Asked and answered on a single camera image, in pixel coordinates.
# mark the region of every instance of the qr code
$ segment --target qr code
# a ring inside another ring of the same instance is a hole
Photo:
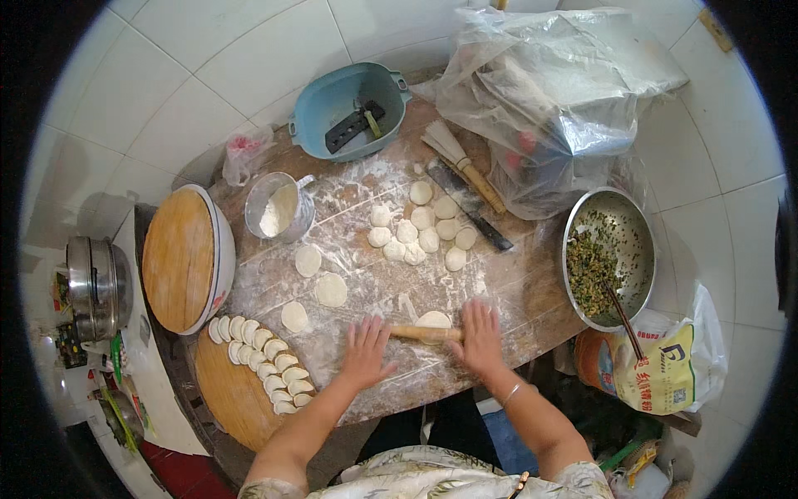
[[[687,391],[685,388],[674,391],[674,404],[682,403],[685,400],[687,400]]]

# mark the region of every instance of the knife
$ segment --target knife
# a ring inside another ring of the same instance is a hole
[[[472,191],[465,180],[446,166],[440,158],[436,158],[434,163],[427,167],[427,174],[452,197],[457,206],[468,215],[477,230],[482,232],[485,239],[490,241],[493,246],[496,246],[499,251],[512,248],[512,243],[480,215],[480,209],[484,206],[482,198]]]

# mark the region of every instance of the round wooden cutting board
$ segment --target round wooden cutting board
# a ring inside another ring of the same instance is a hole
[[[199,332],[194,361],[199,390],[218,421],[235,440],[255,452],[289,414],[275,414],[263,382],[249,366],[236,366],[227,357],[227,343],[217,345],[207,326]]]
[[[161,203],[144,240],[141,274],[152,312],[168,330],[200,319],[211,292],[213,227],[202,196],[173,192]]]

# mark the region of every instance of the silver bracelet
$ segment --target silver bracelet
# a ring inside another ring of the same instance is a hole
[[[518,391],[518,389],[520,387],[521,387],[521,383],[516,383],[516,385],[512,387],[512,390],[510,390],[510,393],[508,394],[508,396],[505,397],[504,401],[501,403],[502,407],[506,407],[507,406],[507,402],[510,402],[510,399],[512,398],[513,395],[516,394],[516,391]]]

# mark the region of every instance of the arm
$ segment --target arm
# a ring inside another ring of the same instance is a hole
[[[513,428],[535,453],[540,477],[551,481],[572,463],[592,462],[582,435],[563,413],[504,365],[496,310],[489,310],[478,299],[469,300],[463,306],[463,329],[463,345],[449,342],[453,354],[504,406]],[[510,396],[516,384],[519,387]]]
[[[359,335],[350,324],[341,372],[307,406],[286,418],[255,456],[245,482],[278,478],[307,493],[307,463],[322,448],[355,395],[397,368],[393,362],[381,367],[391,331],[390,326],[380,329],[381,322],[379,317],[365,317]]]

